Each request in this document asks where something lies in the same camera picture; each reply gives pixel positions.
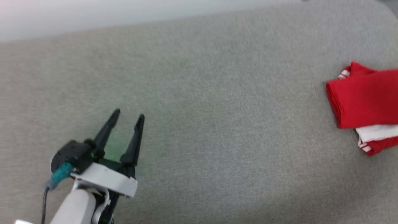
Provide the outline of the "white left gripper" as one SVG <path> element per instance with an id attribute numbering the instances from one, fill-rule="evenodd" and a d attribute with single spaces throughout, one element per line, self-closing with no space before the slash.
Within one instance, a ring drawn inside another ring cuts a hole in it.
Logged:
<path id="1" fill-rule="evenodd" d="M 115 109 L 110 118 L 105 122 L 101 130 L 94 138 L 95 148 L 93 158 L 100 159 L 105 156 L 105 146 L 108 142 L 112 129 L 116 126 L 121 110 Z M 128 145 L 126 152 L 121 156 L 120 162 L 131 167 L 136 167 L 140 153 L 141 140 L 145 123 L 145 115 L 140 114 L 135 126 L 134 134 Z M 81 174 L 71 174 L 76 180 L 84 180 L 98 187 L 112 190 L 126 197 L 133 198 L 137 191 L 138 181 L 132 177 L 127 177 L 104 165 L 91 163 L 91 165 Z"/>

